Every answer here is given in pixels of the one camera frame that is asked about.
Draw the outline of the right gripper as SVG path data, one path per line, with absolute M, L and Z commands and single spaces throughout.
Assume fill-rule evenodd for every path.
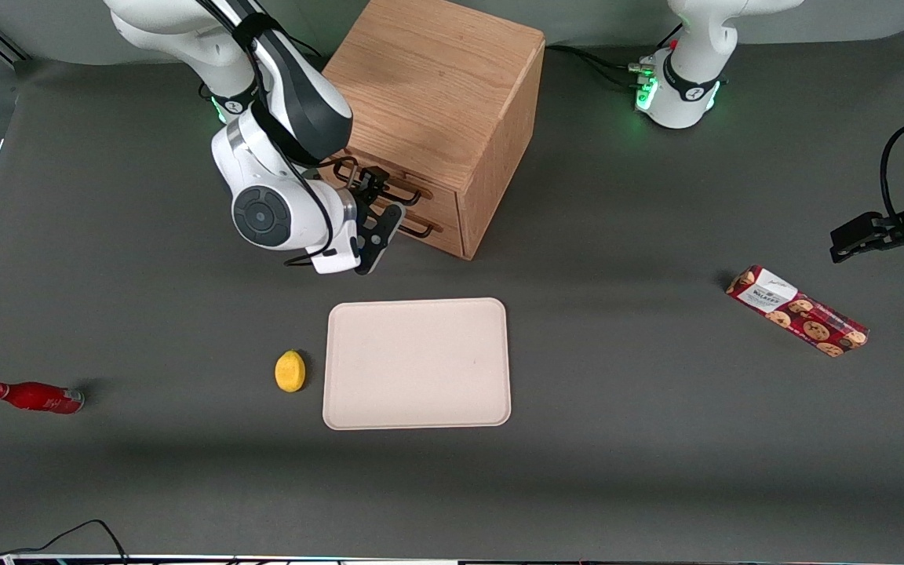
M 334 189 L 315 188 L 327 213 L 327 237 L 322 243 L 311 248 L 312 265 L 317 273 L 338 273 L 352 271 L 361 264 L 358 247 L 358 207 L 371 207 L 381 193 L 386 191 L 390 174 L 379 166 L 369 166 L 361 170 L 361 188 Z

